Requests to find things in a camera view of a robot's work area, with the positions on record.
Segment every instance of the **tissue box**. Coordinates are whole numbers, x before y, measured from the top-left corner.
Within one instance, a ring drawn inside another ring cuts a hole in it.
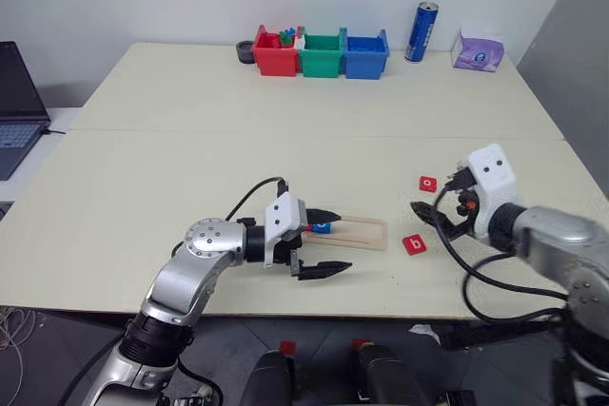
[[[503,58],[500,35],[461,29],[451,53],[454,68],[496,71]]]

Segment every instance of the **black wire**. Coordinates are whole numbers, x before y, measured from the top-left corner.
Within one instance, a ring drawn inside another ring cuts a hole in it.
[[[222,389],[220,388],[220,386],[218,384],[216,384],[213,380],[190,371],[185,366],[185,364],[182,363],[182,360],[179,357],[178,357],[178,370],[180,370],[186,376],[188,376],[194,380],[198,380],[199,382],[203,382],[204,384],[207,384],[208,386],[210,386],[213,389],[213,391],[216,393],[216,395],[218,396],[218,404],[216,406],[222,406],[224,404],[225,394],[222,392]]]
[[[66,406],[68,404],[68,400],[71,397],[72,393],[76,389],[78,383],[85,377],[88,373],[88,370],[92,368],[92,366],[99,360],[107,351],[109,351],[114,345],[123,337],[123,334],[117,335],[113,339],[111,339],[104,347],[102,347],[93,357],[89,359],[87,364],[83,366],[83,368],[78,372],[78,374],[72,379],[72,381],[64,390],[64,393],[59,398],[59,402],[57,406]]]
[[[232,208],[232,211],[230,211],[230,213],[228,213],[228,216],[226,216],[226,220],[230,221],[230,219],[235,215],[235,213],[237,211],[239,211],[239,208],[241,208],[243,206],[243,204],[247,201],[247,199],[249,199],[249,197],[251,197],[251,195],[254,192],[256,192],[258,189],[260,189],[263,185],[269,184],[269,183],[275,183],[278,181],[285,181],[285,180],[281,176],[275,176],[273,178],[267,178],[264,181],[260,181],[259,183],[254,185],[251,189],[249,189],[249,192],[247,192],[244,195],[244,197],[235,205],[235,207]]]
[[[43,128],[41,133],[43,135],[49,135],[50,133],[59,133],[60,135],[66,135],[66,132],[62,132],[60,130],[50,130],[48,128]]]
[[[482,268],[483,266],[485,266],[488,263],[491,263],[493,261],[502,261],[504,259],[510,259],[512,257],[514,257],[512,254],[497,254],[495,256],[490,256],[490,257],[487,257],[486,259],[482,259],[481,261],[478,261],[477,263],[474,263],[474,265],[471,268],[474,271],[478,271],[480,268]],[[471,279],[472,279],[472,275],[469,273],[466,273],[465,278],[463,278],[463,282],[462,282],[461,295],[463,297],[463,301],[465,301],[465,305],[472,312],[472,314],[474,316],[476,316],[478,319],[484,320],[485,322],[488,322],[488,323],[517,323],[517,322],[523,322],[526,320],[540,318],[542,316],[560,316],[564,313],[564,310],[560,309],[560,308],[545,308],[545,309],[540,309],[539,311],[535,311],[533,313],[523,314],[522,316],[515,316],[513,318],[491,318],[490,316],[487,316],[483,312],[478,310],[474,306],[474,304],[471,302],[471,300],[469,299],[469,296],[467,295],[467,284],[469,283],[469,280],[471,280]]]
[[[438,198],[436,199],[436,201],[434,201],[434,205],[433,205],[434,211],[433,211],[432,215],[433,215],[433,219],[434,219],[434,224],[436,225],[436,231],[438,232],[438,236],[440,237],[442,244],[448,251],[448,254],[451,255],[451,257],[459,264],[459,266],[463,270],[465,270],[468,274],[470,274],[474,278],[481,280],[483,282],[486,282],[487,284],[494,285],[495,287],[499,287],[501,289],[509,290],[512,292],[520,292],[523,294],[542,295],[542,296],[552,297],[555,299],[565,300],[565,301],[568,300],[568,296],[566,296],[565,294],[562,294],[561,292],[557,292],[555,290],[539,289],[537,287],[523,287],[521,285],[508,284],[508,283],[502,282],[500,280],[494,280],[494,279],[489,278],[488,276],[485,276],[482,273],[478,272],[476,269],[472,268],[466,261],[464,261],[463,258],[457,252],[457,250],[450,243],[450,240],[448,239],[448,237],[442,231],[442,225],[440,223],[438,205],[440,204],[440,201],[443,199],[444,195],[446,195],[447,191],[448,191],[448,187],[445,187],[444,189],[442,189],[442,191],[438,195]]]
[[[171,257],[175,257],[182,244],[184,244],[184,242],[178,242],[175,246],[173,246],[173,249],[171,249]]]

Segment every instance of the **laptop screen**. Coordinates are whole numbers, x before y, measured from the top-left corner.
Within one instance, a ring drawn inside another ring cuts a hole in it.
[[[14,42],[0,42],[0,119],[48,118]]]

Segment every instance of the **blue bin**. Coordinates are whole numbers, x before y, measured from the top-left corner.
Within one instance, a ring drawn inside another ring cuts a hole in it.
[[[389,57],[387,35],[383,30],[378,37],[349,37],[343,35],[344,76],[365,80],[378,80]]]

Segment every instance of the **red tag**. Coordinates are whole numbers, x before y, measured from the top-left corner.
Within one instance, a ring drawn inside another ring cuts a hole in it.
[[[358,351],[367,342],[372,342],[372,339],[368,338],[355,338],[351,340],[351,348],[354,351]]]
[[[414,256],[415,254],[421,254],[421,252],[425,252],[427,250],[427,246],[422,242],[421,235],[416,234],[410,237],[406,237],[402,240],[403,247],[406,248],[406,252],[409,256]]]
[[[438,188],[438,180],[429,176],[421,176],[419,178],[419,189],[425,192],[435,192]]]
[[[285,356],[293,356],[296,352],[296,341],[282,341],[279,350]]]

